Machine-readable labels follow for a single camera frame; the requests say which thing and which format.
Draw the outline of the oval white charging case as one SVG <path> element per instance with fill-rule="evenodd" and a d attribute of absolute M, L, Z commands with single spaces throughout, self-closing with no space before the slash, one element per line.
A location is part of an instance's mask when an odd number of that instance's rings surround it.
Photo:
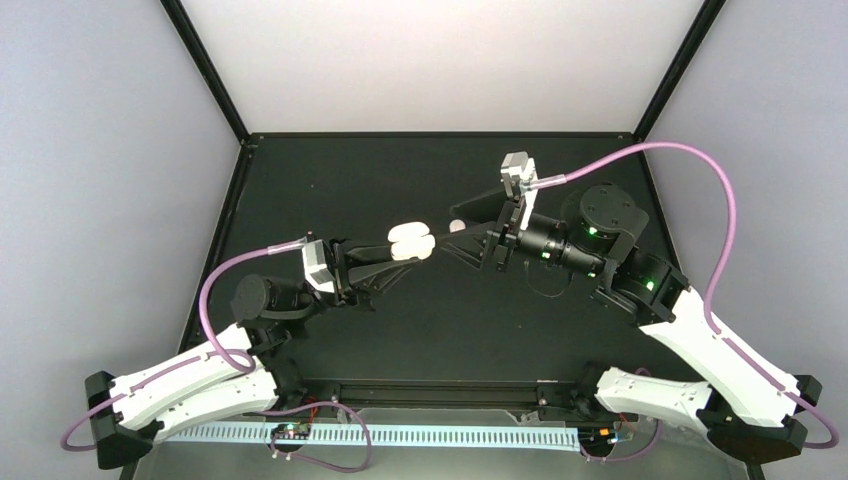
<path fill-rule="evenodd" d="M 460 219 L 451 220 L 448 226 L 450 233 L 462 231 L 466 228 L 466 223 Z"/>

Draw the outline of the square white earbud case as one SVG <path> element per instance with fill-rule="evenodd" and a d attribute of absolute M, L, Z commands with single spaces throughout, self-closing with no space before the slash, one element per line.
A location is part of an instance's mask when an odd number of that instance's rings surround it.
<path fill-rule="evenodd" d="M 392 227 L 387 236 L 390 255 L 395 261 L 419 259 L 431 256 L 436 239 L 423 222 L 409 222 Z"/>

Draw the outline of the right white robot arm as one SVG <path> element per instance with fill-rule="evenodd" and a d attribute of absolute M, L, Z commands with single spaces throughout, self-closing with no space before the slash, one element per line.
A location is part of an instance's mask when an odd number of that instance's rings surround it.
<path fill-rule="evenodd" d="M 560 218 L 533 212 L 527 197 L 491 191 L 453 206 L 460 226 L 437 245 L 466 264 L 504 271 L 514 256 L 596 281 L 593 298 L 674 352 L 699 375 L 671 381 L 591 364 L 569 392 L 580 417 L 603 411 L 649 416 L 701 434 L 724 454 L 765 464 L 799 455 L 807 429 L 797 414 L 821 384 L 765 361 L 704 311 L 701 295 L 668 261 L 637 245 L 649 217 L 612 184 L 575 192 Z"/>

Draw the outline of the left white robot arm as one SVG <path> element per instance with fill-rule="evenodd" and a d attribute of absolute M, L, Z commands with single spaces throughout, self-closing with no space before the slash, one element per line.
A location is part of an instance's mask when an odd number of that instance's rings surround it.
<path fill-rule="evenodd" d="M 153 447 L 192 427 L 240 414 L 268 415 L 301 407 L 306 387 L 288 349 L 306 336 L 311 318 L 330 309 L 366 308 L 411 268 L 427 259 L 429 233 L 389 233 L 383 245 L 351 245 L 313 236 L 238 255 L 215 268 L 201 287 L 198 316 L 204 341 L 158 365 L 85 382 L 89 424 L 99 468 L 135 463 Z M 216 331 L 209 296 L 231 267 L 296 252 L 304 279 L 244 277 L 231 302 L 233 322 Z"/>

